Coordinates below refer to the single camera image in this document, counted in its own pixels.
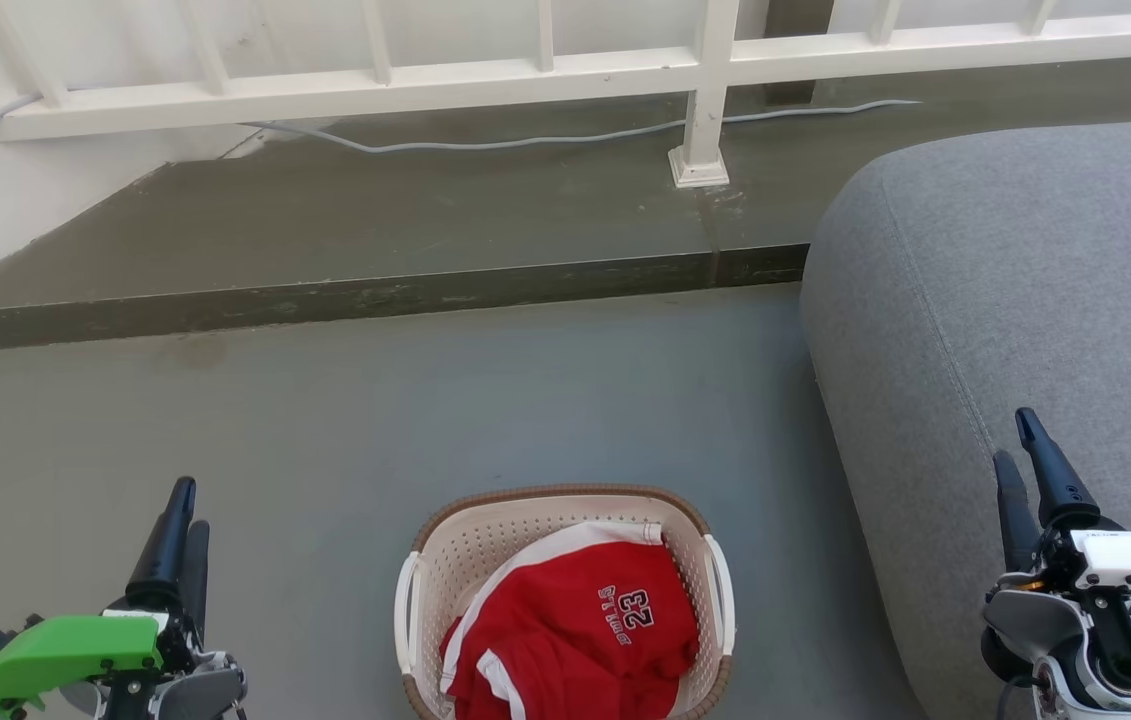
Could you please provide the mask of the red jersey with white trim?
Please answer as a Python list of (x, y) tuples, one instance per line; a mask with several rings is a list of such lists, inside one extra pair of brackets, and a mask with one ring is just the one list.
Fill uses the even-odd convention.
[(699, 623), (658, 523), (582, 521), (498, 566), (440, 644), (456, 720), (665, 720)]

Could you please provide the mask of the grey fabric sofa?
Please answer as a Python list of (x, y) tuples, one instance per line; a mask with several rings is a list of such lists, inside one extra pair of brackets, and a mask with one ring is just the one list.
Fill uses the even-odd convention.
[(884, 614), (927, 720), (993, 720), (981, 607), (1003, 573), (993, 456), (1031, 407), (1131, 530), (1131, 123), (1013, 129), (871, 161), (801, 290)]

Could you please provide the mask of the white railing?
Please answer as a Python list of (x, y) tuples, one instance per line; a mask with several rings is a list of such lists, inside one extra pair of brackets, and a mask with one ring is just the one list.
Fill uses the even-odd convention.
[(729, 181), (720, 129), (731, 87), (1131, 58), (1131, 14), (1060, 19), (1057, 0), (1028, 0), (1013, 21), (909, 29), (898, 24), (905, 0), (877, 0), (863, 32), (748, 40), (735, 36), (739, 3), (705, 0), (689, 47), (559, 55), (551, 1), (537, 0), (532, 59), (397, 67), (381, 1), (363, 0), (368, 69), (233, 78), (195, 0), (176, 0), (200, 69), (198, 81), (71, 88), (0, 0), (0, 46), (40, 94), (0, 119), (0, 138), (31, 141), (685, 92), (683, 141), (670, 151), (675, 184), (720, 186)]

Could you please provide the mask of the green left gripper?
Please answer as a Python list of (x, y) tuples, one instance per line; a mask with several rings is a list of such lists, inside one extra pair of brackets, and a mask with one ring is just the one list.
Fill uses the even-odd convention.
[(0, 717), (25, 715), (77, 684), (97, 691), (100, 717), (152, 717), (162, 685), (193, 671), (207, 637), (210, 546), (209, 521), (191, 524), (195, 498), (195, 478), (178, 478), (129, 579), (130, 607), (59, 615), (5, 637)]

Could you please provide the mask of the cream perforated laundry basket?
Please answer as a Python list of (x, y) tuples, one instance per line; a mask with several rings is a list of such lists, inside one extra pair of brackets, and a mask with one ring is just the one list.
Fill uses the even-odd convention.
[(705, 720), (733, 670), (737, 611), (728, 561), (699, 511), (670, 489), (624, 484), (556, 484), (456, 500), (418, 530), (392, 601), (402, 685), (418, 720), (455, 720), (440, 689), (440, 644), (497, 569), (549, 534), (582, 521), (658, 523), (699, 624), (699, 652), (680, 680), (667, 720)]

